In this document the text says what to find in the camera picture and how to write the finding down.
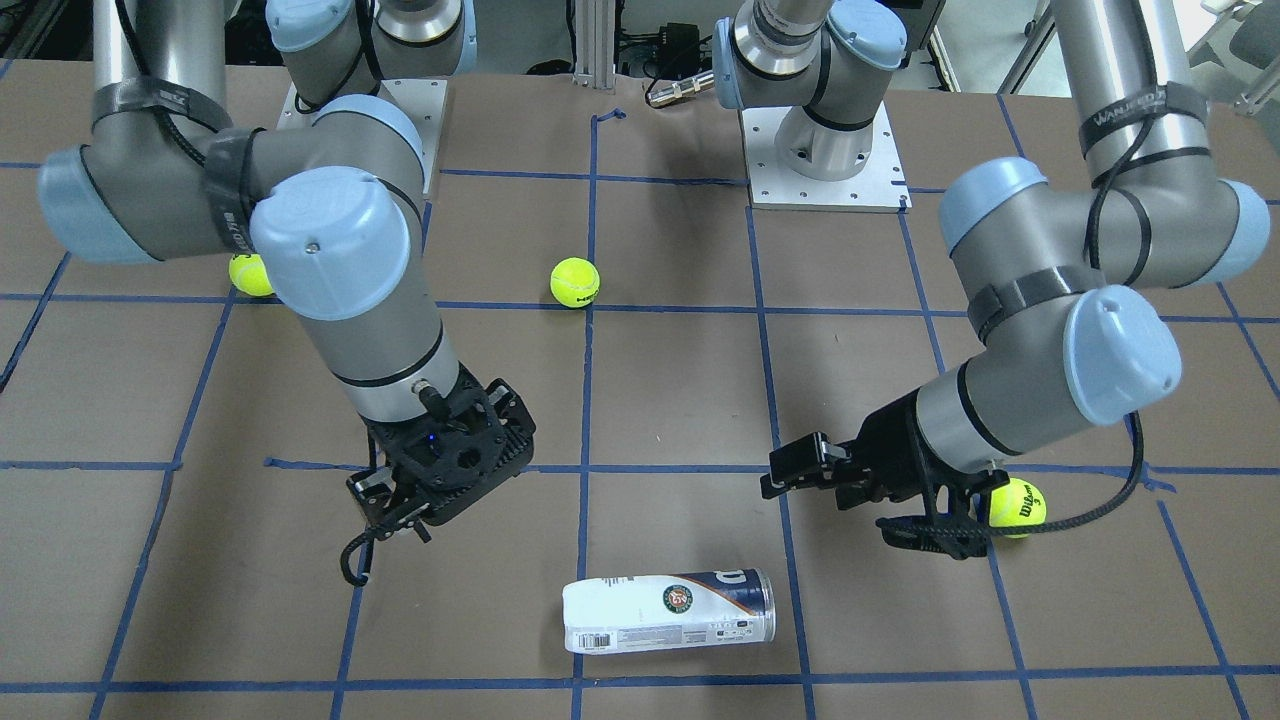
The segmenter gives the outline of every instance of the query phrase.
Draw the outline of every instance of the table surface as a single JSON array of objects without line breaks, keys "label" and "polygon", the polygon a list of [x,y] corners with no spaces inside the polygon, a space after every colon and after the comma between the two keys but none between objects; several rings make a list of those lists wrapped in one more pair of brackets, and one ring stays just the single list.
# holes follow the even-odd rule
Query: table surface
[{"label": "table surface", "polygon": [[[941,190],[1023,154],[1085,188],[1069,100],[893,92],[914,208],[753,210],[733,113],[664,111],[563,78],[467,76],[451,102],[425,273],[458,355],[539,425],[534,465],[421,546],[360,529],[361,423],[282,305],[225,258],[68,259],[35,183],[90,142],[84,64],[0,70],[0,716],[1280,716],[1280,250],[1222,286],[1151,292],[1184,360],[1146,411],[1149,483],[1080,530],[988,560],[884,546],[870,505],[762,501],[768,452],[863,416],[980,345]],[[288,77],[230,68],[274,126]],[[620,108],[625,117],[608,117]],[[1280,164],[1217,109],[1220,172],[1280,201]],[[173,228],[183,232],[182,228]],[[547,274],[594,258],[586,311]],[[1119,487],[1121,428],[1020,457],[1051,516]],[[768,644],[579,659],[584,577],[760,568]]]}]

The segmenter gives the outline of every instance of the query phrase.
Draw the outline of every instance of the barcode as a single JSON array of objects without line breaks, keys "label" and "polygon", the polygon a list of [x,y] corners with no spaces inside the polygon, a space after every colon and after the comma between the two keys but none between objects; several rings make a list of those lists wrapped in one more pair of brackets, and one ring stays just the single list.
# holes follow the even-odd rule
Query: barcode
[{"label": "barcode", "polygon": [[591,647],[591,648],[609,647],[609,634],[608,633],[602,633],[602,634],[596,634],[596,635],[579,635],[577,637],[577,647],[582,647],[582,648],[586,648],[586,647]]}]

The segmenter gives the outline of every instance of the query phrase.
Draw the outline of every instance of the tennis ball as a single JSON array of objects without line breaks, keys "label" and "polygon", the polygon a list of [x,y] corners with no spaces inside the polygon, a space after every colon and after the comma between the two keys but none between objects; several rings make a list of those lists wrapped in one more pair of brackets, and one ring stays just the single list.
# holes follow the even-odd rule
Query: tennis ball
[{"label": "tennis ball", "polygon": [[260,255],[233,255],[227,265],[227,274],[232,277],[236,290],[244,295],[266,297],[274,292]]},{"label": "tennis ball", "polygon": [[581,258],[566,258],[552,270],[552,295],[566,307],[582,307],[600,292],[600,273]]},{"label": "tennis ball", "polygon": [[[991,518],[987,524],[992,528],[1041,525],[1044,515],[1044,495],[1027,480],[1009,478],[1009,484],[991,492]],[[1027,533],[1005,537],[1024,538]]]}]

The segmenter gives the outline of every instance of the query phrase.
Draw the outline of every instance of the spray can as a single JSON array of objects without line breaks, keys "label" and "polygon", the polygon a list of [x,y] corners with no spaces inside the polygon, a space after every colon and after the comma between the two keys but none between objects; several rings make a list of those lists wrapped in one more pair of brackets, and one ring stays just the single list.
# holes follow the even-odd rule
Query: spray can
[{"label": "spray can", "polygon": [[777,628],[758,569],[593,578],[562,596],[564,650],[584,655],[771,642]]}]

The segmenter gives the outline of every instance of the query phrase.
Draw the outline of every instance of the white mounting plate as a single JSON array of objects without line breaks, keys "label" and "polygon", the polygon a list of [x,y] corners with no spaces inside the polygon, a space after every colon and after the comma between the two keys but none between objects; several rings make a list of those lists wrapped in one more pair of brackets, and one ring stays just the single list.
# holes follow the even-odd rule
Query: white mounting plate
[{"label": "white mounting plate", "polygon": [[863,170],[846,181],[818,181],[782,163],[773,136],[791,108],[742,110],[742,145],[746,176],[751,181],[751,205],[777,210],[845,210],[851,213],[896,213],[902,202],[911,206],[906,176],[897,156],[897,143],[881,102],[876,111],[874,140]]},{"label": "white mounting plate", "polygon": [[[396,99],[401,110],[404,110],[404,114],[413,120],[417,133],[422,136],[422,163],[426,165],[422,195],[430,199],[436,159],[440,155],[440,128],[444,127],[444,100],[449,83],[445,79],[389,79],[383,85]],[[311,126],[311,115],[302,115],[293,109],[296,95],[293,85],[289,85],[289,92],[284,96],[284,106],[280,109],[280,119],[275,123],[276,129]]]}]

